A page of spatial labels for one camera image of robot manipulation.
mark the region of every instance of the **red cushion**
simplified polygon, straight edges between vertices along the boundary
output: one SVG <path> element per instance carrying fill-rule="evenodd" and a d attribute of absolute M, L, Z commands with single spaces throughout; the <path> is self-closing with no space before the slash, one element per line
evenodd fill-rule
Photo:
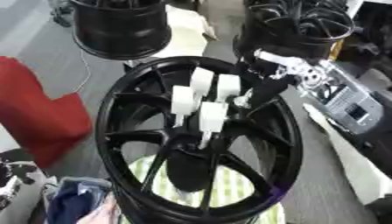
<path fill-rule="evenodd" d="M 78 94 L 51 100 L 34 73 L 0 57 L 0 123 L 41 168 L 72 149 L 92 129 Z"/>

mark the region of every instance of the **black wheel rim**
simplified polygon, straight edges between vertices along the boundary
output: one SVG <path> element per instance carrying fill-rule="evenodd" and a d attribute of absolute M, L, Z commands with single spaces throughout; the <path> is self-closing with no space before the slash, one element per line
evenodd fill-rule
<path fill-rule="evenodd" d="M 96 139 L 102 160 L 115 185 L 127 193 L 132 199 L 144 207 L 152 209 L 155 213 L 173 217 L 183 222 L 191 223 L 230 223 L 244 221 L 275 205 L 289 191 L 295 182 L 302 163 L 302 139 L 295 119 L 282 98 L 253 109 L 248 116 L 257 115 L 253 120 L 232 118 L 227 121 L 222 135 L 217 136 L 211 143 L 211 149 L 206 158 L 210 163 L 210 181 L 205 196 L 198 208 L 181 206 L 163 199 L 151 192 L 151 183 L 158 167 L 165 161 L 174 145 L 180 141 L 197 141 L 200 137 L 184 132 L 182 129 L 171 129 L 172 118 L 170 113 L 170 84 L 165 84 L 165 76 L 172 71 L 186 73 L 185 82 L 189 81 L 190 74 L 195 67 L 203 67 L 216 74 L 228 74 L 233 65 L 217 59 L 200 57 L 176 57 L 159 59 L 148 64 L 136 67 L 133 71 L 122 77 L 108 92 L 101 105 L 97 119 Z M 160 93 L 146 94 L 143 92 L 144 83 L 154 82 L 160 88 Z M 142 103 L 154 109 L 150 115 L 163 113 L 164 129 L 139 130 L 121 132 L 118 127 L 121 121 L 116 120 L 116 108 L 124 103 Z M 270 129 L 256 125 L 266 119 L 266 111 L 277 116 L 283 134 L 277 135 Z M 236 155 L 228 152 L 226 148 L 235 139 L 235 136 L 246 135 L 260 138 L 276 145 L 281 156 L 273 166 L 268 180 L 241 161 Z M 150 167 L 147 178 L 140 183 L 131 173 L 125 163 L 119 145 L 128 141 L 145 141 L 160 144 L 161 150 Z M 209 197 L 214 184 L 214 172 L 217 165 L 225 165 L 239 171 L 247 177 L 255 187 L 255 193 L 250 197 L 233 205 L 211 208 Z"/>

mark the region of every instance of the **silver machine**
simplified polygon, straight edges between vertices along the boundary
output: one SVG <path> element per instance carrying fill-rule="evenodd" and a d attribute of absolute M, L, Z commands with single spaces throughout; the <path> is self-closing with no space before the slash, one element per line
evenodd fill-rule
<path fill-rule="evenodd" d="M 358 136 L 372 130 L 383 118 L 383 106 L 371 91 L 331 60 L 310 65 L 305 59 L 282 57 L 261 49 L 255 51 L 255 57 L 278 64 L 271 79 L 293 76 L 298 92 L 344 131 Z"/>

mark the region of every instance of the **white foam block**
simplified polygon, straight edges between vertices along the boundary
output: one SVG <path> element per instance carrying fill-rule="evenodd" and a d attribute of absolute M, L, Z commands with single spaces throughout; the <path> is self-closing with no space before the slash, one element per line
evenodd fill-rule
<path fill-rule="evenodd" d="M 233 74 L 220 74 L 217 91 L 217 102 L 224 102 L 230 95 L 239 95 L 241 93 L 240 76 Z"/>
<path fill-rule="evenodd" d="M 202 132 L 221 132 L 228 107 L 226 103 L 203 101 L 200 109 L 199 128 Z"/>
<path fill-rule="evenodd" d="M 190 87 L 174 86 L 171 97 L 171 113 L 189 116 L 193 112 L 193 90 Z"/>
<path fill-rule="evenodd" d="M 213 83 L 214 73 L 201 67 L 196 67 L 191 78 L 191 88 L 196 95 L 208 95 Z"/>

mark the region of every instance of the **green striped cloth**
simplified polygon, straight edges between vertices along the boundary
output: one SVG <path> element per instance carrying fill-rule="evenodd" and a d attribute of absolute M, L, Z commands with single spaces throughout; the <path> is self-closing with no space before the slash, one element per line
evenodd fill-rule
<path fill-rule="evenodd" d="M 133 171 L 140 182 L 143 182 L 155 156 L 143 157 L 131 164 L 129 168 Z M 166 165 L 162 165 L 158 175 L 154 179 L 152 191 L 160 197 L 189 207 L 198 207 L 203 197 L 204 191 L 181 196 L 174 185 L 167 178 Z M 233 171 L 225 166 L 219 166 L 213 185 L 213 193 L 210 207 L 223 207 L 243 200 L 254 191 L 252 183 L 237 171 Z M 260 219 L 256 224 L 284 224 L 284 209 L 281 204 L 277 204 L 268 211 L 260 214 Z M 122 219 L 122 224 L 130 224 L 126 219 Z"/>

